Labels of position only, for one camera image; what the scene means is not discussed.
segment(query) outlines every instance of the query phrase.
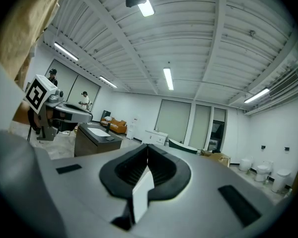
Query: person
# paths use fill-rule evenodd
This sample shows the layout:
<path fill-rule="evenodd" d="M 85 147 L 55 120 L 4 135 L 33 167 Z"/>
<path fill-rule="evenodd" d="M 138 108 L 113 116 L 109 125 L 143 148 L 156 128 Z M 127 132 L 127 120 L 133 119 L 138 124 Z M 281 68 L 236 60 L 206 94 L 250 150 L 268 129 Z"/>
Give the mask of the person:
<path fill-rule="evenodd" d="M 50 80 L 55 86 L 58 86 L 58 81 L 56 80 L 56 77 L 55 77 L 57 72 L 58 71 L 54 68 L 49 71 L 50 77 L 48 78 L 48 80 Z"/>
<path fill-rule="evenodd" d="M 87 92 L 84 91 L 82 94 L 83 94 L 83 96 L 84 96 L 84 99 L 83 99 L 83 101 L 80 101 L 79 104 L 81 105 L 81 108 L 82 108 L 82 109 L 86 109 L 86 110 L 88 110 L 87 105 L 88 105 L 88 103 L 89 103 L 89 98 L 88 98 L 88 96 L 87 96 Z"/>
<path fill-rule="evenodd" d="M 9 84 L 9 91 L 14 93 L 14 98 L 10 99 L 10 113 L 6 115 L 14 121 L 30 125 L 30 106 L 23 100 L 21 89 L 32 58 L 31 50 L 53 20 L 59 8 L 58 1 L 18 0 L 0 26 L 0 82 Z M 16 79 L 20 89 L 16 84 L 12 85 Z M 47 119 L 51 118 L 53 109 L 47 110 Z M 37 114 L 34 115 L 34 122 L 38 128 L 41 127 Z M 0 128 L 8 129 L 7 124 L 9 122 L 3 126 L 1 122 Z"/>

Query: white ceiling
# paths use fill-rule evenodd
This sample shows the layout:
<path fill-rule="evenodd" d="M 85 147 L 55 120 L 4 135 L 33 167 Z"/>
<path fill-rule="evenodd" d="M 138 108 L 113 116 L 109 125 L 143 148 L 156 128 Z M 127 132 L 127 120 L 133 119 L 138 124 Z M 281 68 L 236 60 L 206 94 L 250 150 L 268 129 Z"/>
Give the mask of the white ceiling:
<path fill-rule="evenodd" d="M 115 91 L 244 109 L 265 101 L 244 104 L 298 60 L 298 29 L 280 0 L 150 1 L 155 14 L 145 18 L 124 0 L 60 0 L 43 42 L 51 50 L 62 44 L 82 70 L 106 77 Z"/>

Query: ceiling light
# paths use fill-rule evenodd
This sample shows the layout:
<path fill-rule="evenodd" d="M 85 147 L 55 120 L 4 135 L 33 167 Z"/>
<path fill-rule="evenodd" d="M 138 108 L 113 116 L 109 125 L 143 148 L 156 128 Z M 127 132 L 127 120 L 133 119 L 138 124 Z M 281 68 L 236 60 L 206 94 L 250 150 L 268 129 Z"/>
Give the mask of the ceiling light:
<path fill-rule="evenodd" d="M 170 68 L 164 68 L 163 72 L 164 72 L 164 75 L 165 75 L 165 79 L 167 80 L 169 90 L 173 90 L 173 84 L 172 84 L 172 77 L 171 77 Z"/>
<path fill-rule="evenodd" d="M 78 60 L 78 58 L 76 56 L 74 56 L 73 54 L 68 52 L 66 49 L 64 49 L 60 44 L 55 42 L 54 46 L 57 47 L 58 49 L 62 50 L 65 54 L 67 54 L 69 57 L 73 58 L 75 61 Z"/>
<path fill-rule="evenodd" d="M 264 90 L 260 91 L 259 93 L 255 94 L 253 97 L 247 99 L 246 101 L 244 101 L 244 103 L 250 103 L 253 100 L 256 100 L 257 98 L 263 96 L 264 94 L 268 93 L 269 89 L 265 88 Z"/>
<path fill-rule="evenodd" d="M 109 82 L 106 78 L 104 78 L 102 76 L 100 76 L 99 78 L 102 79 L 102 80 L 104 80 L 106 83 L 110 84 L 111 86 L 117 88 L 117 86 L 115 86 L 113 83 Z"/>
<path fill-rule="evenodd" d="M 138 7 L 144 17 L 154 15 L 154 10 L 149 0 L 147 0 L 145 3 L 139 4 Z"/>

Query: floor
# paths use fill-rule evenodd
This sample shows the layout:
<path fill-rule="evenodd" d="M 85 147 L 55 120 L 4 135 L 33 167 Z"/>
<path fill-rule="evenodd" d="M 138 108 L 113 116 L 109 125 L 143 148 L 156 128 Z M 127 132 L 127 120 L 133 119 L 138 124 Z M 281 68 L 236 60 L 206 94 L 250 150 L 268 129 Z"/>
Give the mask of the floor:
<path fill-rule="evenodd" d="M 258 188 L 262 192 L 266 194 L 266 196 L 274 203 L 278 204 L 287 193 L 287 190 L 283 190 L 281 193 L 274 193 L 272 191 L 273 183 L 271 181 L 268 184 L 264 185 L 262 182 L 255 181 L 256 173 L 251 171 L 249 174 L 246 174 L 245 171 L 241 171 L 238 169 L 238 166 L 230 166 L 230 169 L 237 173 L 240 177 L 242 177 L 245 181 L 249 182 L 254 187 Z"/>
<path fill-rule="evenodd" d="M 9 131 L 13 134 L 19 135 L 24 139 L 27 139 L 29 133 L 29 125 L 24 125 L 15 121 L 10 124 Z M 126 135 L 116 135 L 123 139 L 120 148 L 126 148 L 134 145 L 141 145 L 139 141 L 130 140 L 126 138 Z M 74 157 L 74 147 L 76 134 L 72 131 L 69 135 L 58 133 L 54 141 L 38 141 L 35 131 L 31 131 L 30 144 L 34 147 L 40 147 L 45 149 L 50 158 L 61 159 Z"/>
<path fill-rule="evenodd" d="M 13 121 L 10 125 L 9 131 L 13 134 L 19 135 L 27 139 L 29 126 Z M 134 139 L 133 140 L 127 139 L 126 135 L 117 135 L 117 136 L 123 139 L 120 148 L 126 148 L 134 145 L 135 146 L 141 145 L 140 142 Z M 52 160 L 74 157 L 76 134 L 73 131 L 69 135 L 62 134 L 62 133 L 57 134 L 54 141 L 38 141 L 36 137 L 37 135 L 32 130 L 31 137 L 30 137 L 31 145 L 34 147 L 40 147 L 45 149 Z M 238 166 L 231 166 L 230 169 L 233 170 L 235 173 L 237 173 L 239 176 L 241 176 L 243 179 L 245 179 L 247 182 L 252 184 L 254 187 L 264 192 L 274 204 L 279 203 L 287 193 L 287 190 L 283 191 L 282 193 L 274 193 L 271 190 L 272 188 L 271 181 L 269 181 L 269 183 L 266 185 L 264 185 L 262 182 L 255 181 L 254 179 L 255 179 L 256 173 L 254 172 L 250 172 L 249 174 L 246 174 L 246 172 L 239 170 Z"/>

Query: brown sofa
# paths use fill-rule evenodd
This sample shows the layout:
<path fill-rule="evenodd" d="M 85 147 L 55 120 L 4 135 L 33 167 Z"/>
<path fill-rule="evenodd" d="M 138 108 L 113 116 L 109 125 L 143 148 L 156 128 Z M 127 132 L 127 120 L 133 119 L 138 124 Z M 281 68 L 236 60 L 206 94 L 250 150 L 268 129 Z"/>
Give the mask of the brown sofa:
<path fill-rule="evenodd" d="M 110 123 L 110 130 L 112 130 L 116 133 L 126 133 L 127 126 L 125 126 L 126 125 L 125 121 L 123 121 L 123 120 L 117 121 L 113 117 L 112 117 L 111 121 L 109 121 L 109 122 L 107 122 L 105 118 L 103 118 L 100 121 L 100 125 L 102 125 L 104 127 L 106 127 L 108 123 Z"/>

